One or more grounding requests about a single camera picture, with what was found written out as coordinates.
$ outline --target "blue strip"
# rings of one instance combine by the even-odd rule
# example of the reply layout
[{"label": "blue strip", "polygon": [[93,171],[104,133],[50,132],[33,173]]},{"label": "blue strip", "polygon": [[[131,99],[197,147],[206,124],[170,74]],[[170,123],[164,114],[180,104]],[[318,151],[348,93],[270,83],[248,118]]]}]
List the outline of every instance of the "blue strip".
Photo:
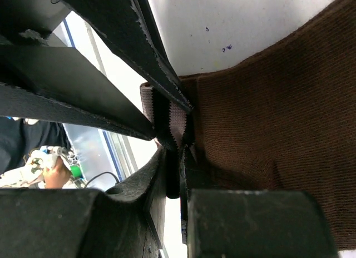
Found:
[{"label": "blue strip", "polygon": [[69,26],[68,26],[68,23],[67,23],[66,19],[63,20],[63,24],[65,25],[65,28],[66,28],[66,31],[67,31],[67,34],[68,34],[68,37],[69,37],[69,41],[70,41],[72,47],[75,48],[76,45],[74,44],[74,40],[73,40],[71,31],[69,30]]},{"label": "blue strip", "polygon": [[113,154],[112,148],[110,147],[110,142],[109,142],[109,139],[108,139],[108,137],[107,137],[107,132],[106,132],[106,131],[103,131],[103,135],[104,135],[104,138],[105,138],[105,142],[106,142],[107,148],[109,149],[109,153],[110,153],[110,156],[111,156],[113,165],[115,166],[118,179],[120,180],[120,182],[122,182],[123,179],[122,179],[122,175],[121,175],[121,167],[120,167],[120,165],[116,162],[115,155]]}]

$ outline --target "human hand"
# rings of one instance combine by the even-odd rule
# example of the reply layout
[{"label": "human hand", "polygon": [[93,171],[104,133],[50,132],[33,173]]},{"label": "human hand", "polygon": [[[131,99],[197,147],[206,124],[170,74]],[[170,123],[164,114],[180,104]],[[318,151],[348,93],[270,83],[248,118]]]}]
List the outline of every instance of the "human hand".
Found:
[{"label": "human hand", "polygon": [[63,160],[58,157],[56,165],[52,168],[43,170],[44,181],[46,188],[62,188],[70,179],[71,172],[63,163]]}]

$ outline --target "white tabletop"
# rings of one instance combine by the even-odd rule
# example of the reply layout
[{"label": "white tabletop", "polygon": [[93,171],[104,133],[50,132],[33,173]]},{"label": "white tabletop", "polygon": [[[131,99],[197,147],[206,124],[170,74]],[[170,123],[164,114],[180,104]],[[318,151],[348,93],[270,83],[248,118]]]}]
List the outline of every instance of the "white tabletop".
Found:
[{"label": "white tabletop", "polygon": [[334,0],[149,0],[178,75],[232,67],[283,39]]}]

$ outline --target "black cable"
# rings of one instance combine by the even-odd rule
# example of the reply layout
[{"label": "black cable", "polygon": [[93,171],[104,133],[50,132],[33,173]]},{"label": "black cable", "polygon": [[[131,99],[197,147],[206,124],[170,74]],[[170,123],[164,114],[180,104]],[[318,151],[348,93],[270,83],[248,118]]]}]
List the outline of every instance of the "black cable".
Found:
[{"label": "black cable", "polygon": [[93,177],[92,179],[90,179],[90,180],[85,184],[84,188],[86,188],[93,180],[97,179],[98,177],[100,177],[100,176],[102,176],[102,175],[104,175],[104,174],[106,174],[106,173],[112,175],[112,176],[115,178],[116,184],[120,182],[120,180],[117,178],[117,176],[115,176],[115,174],[113,174],[112,172],[103,172],[103,173],[100,173],[99,175]]}]

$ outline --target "brown fabric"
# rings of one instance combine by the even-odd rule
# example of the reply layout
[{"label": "brown fabric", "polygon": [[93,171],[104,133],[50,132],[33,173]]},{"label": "brown fabric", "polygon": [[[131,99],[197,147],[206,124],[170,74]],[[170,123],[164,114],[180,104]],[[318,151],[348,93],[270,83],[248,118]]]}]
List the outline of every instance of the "brown fabric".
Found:
[{"label": "brown fabric", "polygon": [[310,192],[356,249],[356,0],[228,70],[182,77],[199,164],[227,188]]}]

